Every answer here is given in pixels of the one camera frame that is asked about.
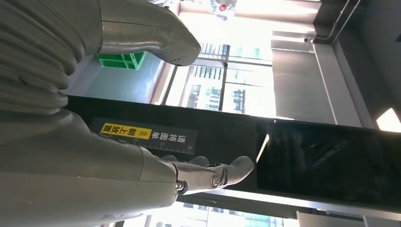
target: yellow warning label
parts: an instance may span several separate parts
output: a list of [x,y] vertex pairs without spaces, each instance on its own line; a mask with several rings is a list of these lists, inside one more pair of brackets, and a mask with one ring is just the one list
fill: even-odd
[[100,132],[103,134],[111,134],[117,136],[126,136],[126,137],[148,140],[150,138],[152,130],[128,125],[105,123]]

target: robotic hand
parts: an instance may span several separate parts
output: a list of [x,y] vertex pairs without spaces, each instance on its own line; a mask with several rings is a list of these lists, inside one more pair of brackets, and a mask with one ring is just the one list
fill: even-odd
[[242,181],[253,170],[253,162],[241,156],[230,165],[209,165],[207,158],[198,156],[188,163],[178,162],[174,156],[166,156],[162,161],[177,175],[176,190],[187,195],[207,192]]
[[62,109],[59,90],[84,54],[148,51],[186,66],[200,49],[173,13],[144,0],[0,0],[1,225],[93,226],[244,179],[248,157],[160,159]]

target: sticker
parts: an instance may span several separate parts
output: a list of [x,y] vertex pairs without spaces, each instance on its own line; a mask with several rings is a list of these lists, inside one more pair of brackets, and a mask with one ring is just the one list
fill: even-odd
[[105,123],[100,132],[103,134],[111,134],[117,136],[126,136],[126,137],[148,140],[152,133],[152,130],[139,127],[132,127],[129,125]]
[[162,125],[95,118],[91,130],[145,148],[194,154],[198,132]]

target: black panel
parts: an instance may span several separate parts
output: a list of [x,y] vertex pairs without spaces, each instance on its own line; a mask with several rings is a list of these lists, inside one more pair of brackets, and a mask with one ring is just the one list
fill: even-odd
[[[198,131],[196,155],[230,163],[248,155],[257,168],[233,190],[355,204],[401,211],[401,135],[311,122],[272,120],[243,114],[69,97],[67,109],[87,124],[95,117]],[[149,149],[154,155],[189,154]]]
[[267,132],[259,189],[401,210],[400,134],[283,121]]
[[[89,126],[94,118],[104,117],[197,130],[195,155],[148,149],[156,156],[174,155],[183,161],[205,156],[210,163],[229,164],[237,157],[246,155],[255,162],[264,139],[261,139],[257,148],[256,124],[251,120],[252,117],[246,115],[77,96],[69,96],[66,109],[79,114]],[[256,189],[255,171],[234,188]]]

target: window frame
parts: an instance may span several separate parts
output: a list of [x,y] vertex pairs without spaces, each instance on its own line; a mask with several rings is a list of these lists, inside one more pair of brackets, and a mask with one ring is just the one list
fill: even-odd
[[[214,67],[214,68],[222,68],[223,69],[223,79],[222,79],[222,85],[221,85],[221,94],[220,94],[220,102],[218,104],[218,111],[223,111],[223,102],[224,102],[224,95],[225,95],[225,90],[226,90],[226,84],[237,84],[237,85],[244,85],[244,86],[250,86],[250,87],[259,87],[258,85],[250,85],[250,84],[245,84],[245,83],[235,83],[235,82],[227,82],[227,71],[228,70],[252,70],[252,67],[259,66],[259,67],[272,67],[272,61],[268,60],[258,60],[258,59],[250,59],[250,58],[243,58],[244,61],[234,61],[230,60],[230,45],[226,44],[221,44],[220,46],[226,46],[226,52],[222,55],[218,55],[216,58],[207,58],[205,55],[208,55],[208,53],[202,53],[202,57],[198,57],[196,61],[191,65],[191,66],[201,66],[201,67]],[[175,75],[177,73],[178,66],[174,66],[173,73],[171,76],[171,79],[169,81],[169,84],[167,86],[166,93],[163,97],[162,105],[166,105],[167,99],[170,94],[171,86],[173,85],[173,82],[175,80]],[[181,95],[180,103],[179,106],[182,106],[183,104],[183,97],[184,93],[187,89],[188,81],[191,76],[191,73],[188,72],[188,75],[186,77],[186,82],[183,88],[183,93]]]

